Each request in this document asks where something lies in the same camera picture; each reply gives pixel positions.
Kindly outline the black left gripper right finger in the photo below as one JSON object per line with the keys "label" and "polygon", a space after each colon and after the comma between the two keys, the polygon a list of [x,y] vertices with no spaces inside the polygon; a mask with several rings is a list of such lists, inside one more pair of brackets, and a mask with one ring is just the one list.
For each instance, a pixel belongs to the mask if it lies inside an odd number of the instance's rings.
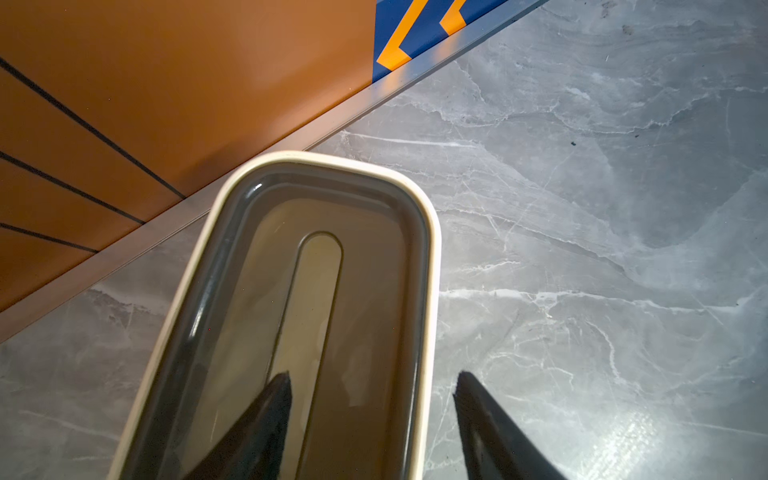
{"label": "black left gripper right finger", "polygon": [[565,479],[472,373],[453,399],[469,479]]}

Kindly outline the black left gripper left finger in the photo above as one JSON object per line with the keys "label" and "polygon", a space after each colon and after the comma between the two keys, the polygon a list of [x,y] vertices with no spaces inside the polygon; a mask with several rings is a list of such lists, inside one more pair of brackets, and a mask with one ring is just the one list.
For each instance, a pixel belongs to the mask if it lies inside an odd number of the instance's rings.
{"label": "black left gripper left finger", "polygon": [[187,479],[276,479],[292,406],[288,373],[276,375]]}

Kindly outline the cream box brown lid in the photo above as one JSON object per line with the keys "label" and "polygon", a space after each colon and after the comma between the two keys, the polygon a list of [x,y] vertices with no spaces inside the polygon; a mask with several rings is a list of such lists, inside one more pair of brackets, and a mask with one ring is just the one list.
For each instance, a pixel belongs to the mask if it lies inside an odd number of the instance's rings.
{"label": "cream box brown lid", "polygon": [[278,374],[292,406],[276,479],[418,479],[441,234],[404,175],[282,151],[219,191],[109,471],[187,479]]}

